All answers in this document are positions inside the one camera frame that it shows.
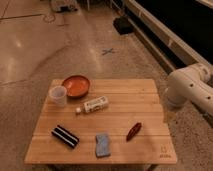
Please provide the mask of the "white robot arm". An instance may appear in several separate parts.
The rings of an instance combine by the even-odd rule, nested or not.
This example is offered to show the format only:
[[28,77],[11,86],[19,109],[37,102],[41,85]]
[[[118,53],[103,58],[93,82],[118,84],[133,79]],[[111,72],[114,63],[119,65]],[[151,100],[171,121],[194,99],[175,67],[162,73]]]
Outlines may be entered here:
[[187,100],[213,116],[213,88],[207,84],[211,72],[202,63],[177,69],[168,76],[165,100],[170,108],[181,108]]

